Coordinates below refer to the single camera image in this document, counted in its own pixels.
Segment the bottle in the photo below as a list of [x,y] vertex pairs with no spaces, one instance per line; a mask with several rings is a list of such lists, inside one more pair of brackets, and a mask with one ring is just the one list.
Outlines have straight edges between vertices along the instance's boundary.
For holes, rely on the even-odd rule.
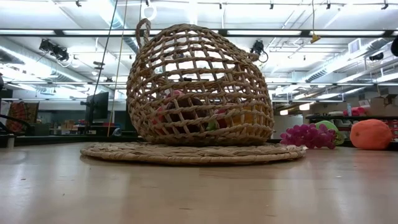
[[352,116],[353,115],[353,112],[351,110],[351,103],[347,103],[347,113],[348,113],[348,116]]

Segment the grapes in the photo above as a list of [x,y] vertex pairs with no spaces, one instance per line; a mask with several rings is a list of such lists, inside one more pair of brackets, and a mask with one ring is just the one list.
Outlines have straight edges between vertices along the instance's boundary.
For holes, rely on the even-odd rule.
[[286,133],[280,135],[282,138],[280,143],[292,144],[297,147],[305,145],[309,149],[315,147],[334,149],[336,147],[333,143],[335,134],[335,130],[328,129],[324,124],[321,124],[319,129],[316,128],[315,124],[295,125],[293,128],[286,129]]

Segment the woven placemat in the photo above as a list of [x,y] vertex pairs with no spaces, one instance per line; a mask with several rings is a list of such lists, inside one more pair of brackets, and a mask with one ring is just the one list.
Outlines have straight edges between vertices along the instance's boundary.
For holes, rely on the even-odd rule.
[[113,161],[151,162],[169,165],[258,164],[297,159],[305,155],[303,147],[266,144],[263,146],[187,147],[148,142],[93,143],[82,149],[84,156]]

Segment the shelf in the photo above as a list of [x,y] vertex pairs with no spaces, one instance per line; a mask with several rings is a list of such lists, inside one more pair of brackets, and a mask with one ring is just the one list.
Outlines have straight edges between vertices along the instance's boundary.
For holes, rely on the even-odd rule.
[[356,121],[364,121],[367,119],[379,119],[379,120],[398,120],[398,116],[307,116],[305,119],[323,121],[331,119],[350,119]]

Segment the woven basket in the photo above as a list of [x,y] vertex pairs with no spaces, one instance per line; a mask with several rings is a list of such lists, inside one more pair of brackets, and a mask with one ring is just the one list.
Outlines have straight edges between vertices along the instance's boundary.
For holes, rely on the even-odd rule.
[[[140,28],[146,25],[144,45]],[[274,125],[262,73],[249,54],[204,27],[179,24],[140,47],[127,81],[129,114],[147,141],[172,145],[263,144]]]

